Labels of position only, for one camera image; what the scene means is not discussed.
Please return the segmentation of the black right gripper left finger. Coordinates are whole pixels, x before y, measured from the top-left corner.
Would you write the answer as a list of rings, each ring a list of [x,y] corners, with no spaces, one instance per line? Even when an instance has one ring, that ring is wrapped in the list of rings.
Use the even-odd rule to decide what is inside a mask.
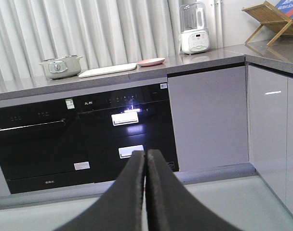
[[[144,196],[145,152],[134,151],[109,189],[57,231],[140,231]]]

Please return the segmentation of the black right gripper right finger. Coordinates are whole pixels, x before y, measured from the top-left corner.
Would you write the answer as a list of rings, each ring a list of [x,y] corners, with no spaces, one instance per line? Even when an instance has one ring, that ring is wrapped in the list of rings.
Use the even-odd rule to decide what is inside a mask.
[[[236,231],[196,199],[168,167],[159,150],[146,154],[146,210],[151,231]]]

